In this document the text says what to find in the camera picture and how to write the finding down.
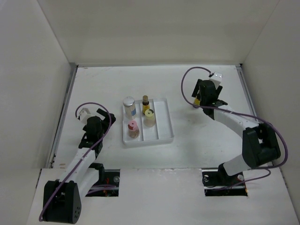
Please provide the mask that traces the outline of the tall yellow brown-capped bottle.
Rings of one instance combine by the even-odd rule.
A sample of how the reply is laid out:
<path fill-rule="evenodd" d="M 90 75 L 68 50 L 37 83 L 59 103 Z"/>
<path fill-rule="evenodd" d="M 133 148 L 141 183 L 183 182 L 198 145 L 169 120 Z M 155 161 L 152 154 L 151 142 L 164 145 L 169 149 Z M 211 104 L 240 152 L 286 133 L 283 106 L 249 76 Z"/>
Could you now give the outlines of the tall yellow brown-capped bottle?
<path fill-rule="evenodd" d="M 200 107 L 200 95 L 196 94 L 194 98 L 194 103 L 193 103 L 194 108 L 199 108 Z"/>

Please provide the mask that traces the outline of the white bottle silver cap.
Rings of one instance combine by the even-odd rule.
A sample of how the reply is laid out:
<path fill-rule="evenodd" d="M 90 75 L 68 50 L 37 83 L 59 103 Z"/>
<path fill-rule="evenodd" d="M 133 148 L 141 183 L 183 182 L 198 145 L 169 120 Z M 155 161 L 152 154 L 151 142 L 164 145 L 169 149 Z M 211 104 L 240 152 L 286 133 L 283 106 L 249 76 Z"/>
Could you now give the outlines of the white bottle silver cap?
<path fill-rule="evenodd" d="M 129 120 L 133 120 L 136 117 L 135 100 L 133 97 L 125 97 L 123 99 L 123 106 L 125 115 Z"/>

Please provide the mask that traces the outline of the pink-capped spice jar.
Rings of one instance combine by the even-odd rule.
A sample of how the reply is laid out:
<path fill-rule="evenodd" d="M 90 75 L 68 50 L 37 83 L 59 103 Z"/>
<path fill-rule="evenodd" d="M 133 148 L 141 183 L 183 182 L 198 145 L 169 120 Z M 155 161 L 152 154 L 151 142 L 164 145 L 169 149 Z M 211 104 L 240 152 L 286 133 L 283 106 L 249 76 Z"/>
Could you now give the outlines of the pink-capped spice jar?
<path fill-rule="evenodd" d="M 127 127 L 128 127 L 128 135 L 131 138 L 135 139 L 139 136 L 140 131 L 137 122 L 135 120 L 129 121 Z"/>

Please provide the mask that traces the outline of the small yellow brown-capped bottle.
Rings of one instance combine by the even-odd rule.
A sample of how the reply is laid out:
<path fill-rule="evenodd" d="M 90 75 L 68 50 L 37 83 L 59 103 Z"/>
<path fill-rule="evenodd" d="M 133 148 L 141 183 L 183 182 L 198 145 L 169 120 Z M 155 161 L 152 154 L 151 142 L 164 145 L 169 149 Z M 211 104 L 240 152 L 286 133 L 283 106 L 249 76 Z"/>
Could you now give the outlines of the small yellow brown-capped bottle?
<path fill-rule="evenodd" d="M 147 95 L 144 95 L 142 97 L 142 113 L 145 114 L 148 109 L 150 109 L 149 99 Z"/>

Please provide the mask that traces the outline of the yellow-capped spice jar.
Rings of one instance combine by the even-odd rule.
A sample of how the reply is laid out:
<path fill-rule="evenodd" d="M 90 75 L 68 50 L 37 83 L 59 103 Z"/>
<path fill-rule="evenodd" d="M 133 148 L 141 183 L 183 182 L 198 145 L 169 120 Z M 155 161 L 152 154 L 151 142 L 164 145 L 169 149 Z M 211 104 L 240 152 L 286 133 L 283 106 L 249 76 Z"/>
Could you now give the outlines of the yellow-capped spice jar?
<path fill-rule="evenodd" d="M 144 124 L 147 127 L 153 127 L 156 124 L 155 113 L 152 109 L 147 109 L 145 111 Z"/>

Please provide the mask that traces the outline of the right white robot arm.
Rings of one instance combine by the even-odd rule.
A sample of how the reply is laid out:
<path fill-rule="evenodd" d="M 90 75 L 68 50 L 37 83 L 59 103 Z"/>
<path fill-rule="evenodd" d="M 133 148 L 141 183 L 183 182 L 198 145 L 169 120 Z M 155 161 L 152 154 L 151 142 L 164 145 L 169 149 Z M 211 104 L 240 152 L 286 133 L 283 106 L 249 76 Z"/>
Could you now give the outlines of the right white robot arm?
<path fill-rule="evenodd" d="M 220 76 L 199 79 L 192 101 L 151 99 L 150 119 L 143 114 L 142 101 L 134 101 L 132 120 L 139 129 L 135 138 L 129 135 L 131 119 L 121 105 L 111 168 L 211 167 L 211 186 L 228 186 L 244 171 L 270 169 L 281 157 L 278 131 L 263 119 L 235 112 L 219 98 L 221 90 Z"/>

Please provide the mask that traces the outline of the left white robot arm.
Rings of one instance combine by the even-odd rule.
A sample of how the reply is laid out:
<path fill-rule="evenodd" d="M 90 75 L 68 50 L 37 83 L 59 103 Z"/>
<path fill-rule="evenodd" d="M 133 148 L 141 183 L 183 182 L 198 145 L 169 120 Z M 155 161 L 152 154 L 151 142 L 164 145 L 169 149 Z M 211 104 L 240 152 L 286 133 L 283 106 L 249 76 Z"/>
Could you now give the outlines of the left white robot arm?
<path fill-rule="evenodd" d="M 74 159 L 63 174 L 46 182 L 39 221 L 75 224 L 81 214 L 82 198 L 92 186 L 104 184 L 103 165 L 95 160 L 103 147 L 103 138 L 116 118 L 105 109 L 97 109 L 97 113 L 97 116 L 92 116 L 86 108 L 81 109 L 78 119 L 84 123 L 85 133 Z"/>

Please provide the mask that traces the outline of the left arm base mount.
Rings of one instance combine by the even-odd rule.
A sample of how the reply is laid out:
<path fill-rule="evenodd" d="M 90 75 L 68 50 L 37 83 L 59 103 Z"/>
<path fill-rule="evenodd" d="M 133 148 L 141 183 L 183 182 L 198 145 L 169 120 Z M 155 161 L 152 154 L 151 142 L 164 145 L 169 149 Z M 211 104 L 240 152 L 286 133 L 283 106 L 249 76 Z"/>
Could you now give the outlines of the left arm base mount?
<path fill-rule="evenodd" d="M 106 170 L 103 164 L 93 163 L 90 168 L 99 173 L 98 181 L 90 188 L 87 197 L 118 197 L 120 170 Z"/>

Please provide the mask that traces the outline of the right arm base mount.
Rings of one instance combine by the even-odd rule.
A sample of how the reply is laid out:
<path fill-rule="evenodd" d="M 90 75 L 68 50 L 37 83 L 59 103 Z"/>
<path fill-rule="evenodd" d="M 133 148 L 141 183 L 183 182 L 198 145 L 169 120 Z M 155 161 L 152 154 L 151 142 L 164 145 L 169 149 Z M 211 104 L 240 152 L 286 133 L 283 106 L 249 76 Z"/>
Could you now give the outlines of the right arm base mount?
<path fill-rule="evenodd" d="M 205 196 L 248 196 L 244 174 L 240 172 L 233 176 L 220 168 L 203 168 L 202 183 Z"/>

